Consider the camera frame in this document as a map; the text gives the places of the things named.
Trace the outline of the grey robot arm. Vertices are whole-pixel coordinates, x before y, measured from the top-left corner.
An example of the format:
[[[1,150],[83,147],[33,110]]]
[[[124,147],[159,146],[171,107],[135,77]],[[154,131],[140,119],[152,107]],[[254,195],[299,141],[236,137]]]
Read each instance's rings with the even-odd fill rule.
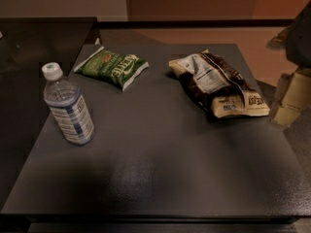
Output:
[[[272,121],[288,126],[311,104],[311,1],[271,45],[284,46],[297,65],[292,74],[281,75],[270,111]]]

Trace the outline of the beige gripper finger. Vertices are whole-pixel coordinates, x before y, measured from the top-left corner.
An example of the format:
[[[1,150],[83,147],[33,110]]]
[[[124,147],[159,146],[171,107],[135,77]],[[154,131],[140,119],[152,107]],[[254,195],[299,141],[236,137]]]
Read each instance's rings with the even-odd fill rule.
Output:
[[[311,104],[311,69],[298,67],[292,74],[282,74],[272,104],[271,120],[291,125]]]

